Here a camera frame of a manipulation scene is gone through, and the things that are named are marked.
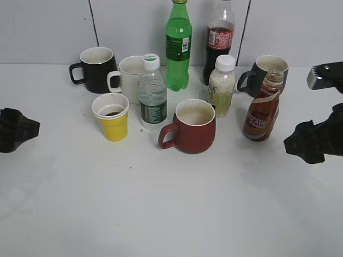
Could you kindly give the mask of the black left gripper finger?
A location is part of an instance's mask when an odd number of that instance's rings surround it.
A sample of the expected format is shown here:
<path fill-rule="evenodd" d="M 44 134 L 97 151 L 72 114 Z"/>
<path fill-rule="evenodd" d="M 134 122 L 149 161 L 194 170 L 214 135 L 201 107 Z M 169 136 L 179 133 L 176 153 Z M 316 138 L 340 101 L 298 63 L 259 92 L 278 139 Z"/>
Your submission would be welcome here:
<path fill-rule="evenodd" d="M 21 144 L 39 135 L 40 123 L 19 110 L 1 109 L 1 153 L 14 152 Z"/>

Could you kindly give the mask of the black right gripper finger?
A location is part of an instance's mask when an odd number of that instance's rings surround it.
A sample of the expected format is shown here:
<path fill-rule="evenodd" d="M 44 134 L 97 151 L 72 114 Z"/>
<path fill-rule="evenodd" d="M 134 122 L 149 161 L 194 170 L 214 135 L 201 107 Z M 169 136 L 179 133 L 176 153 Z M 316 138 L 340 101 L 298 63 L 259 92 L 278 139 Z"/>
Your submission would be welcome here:
<path fill-rule="evenodd" d="M 319 124 L 312 120 L 299 123 L 284 146 L 286 153 L 308 164 L 323 163 L 325 154 L 342 156 L 342 103 L 333 106 L 328 119 Z"/>

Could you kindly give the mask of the silver-tipped right gripper finger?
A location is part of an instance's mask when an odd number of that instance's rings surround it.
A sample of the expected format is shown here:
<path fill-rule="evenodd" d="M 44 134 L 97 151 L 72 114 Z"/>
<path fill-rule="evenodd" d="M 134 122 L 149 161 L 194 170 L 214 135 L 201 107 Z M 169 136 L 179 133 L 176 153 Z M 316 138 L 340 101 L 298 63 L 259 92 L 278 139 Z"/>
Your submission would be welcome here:
<path fill-rule="evenodd" d="M 342 94 L 342 62 L 313 66 L 307 76 L 311 90 L 336 88 Z"/>

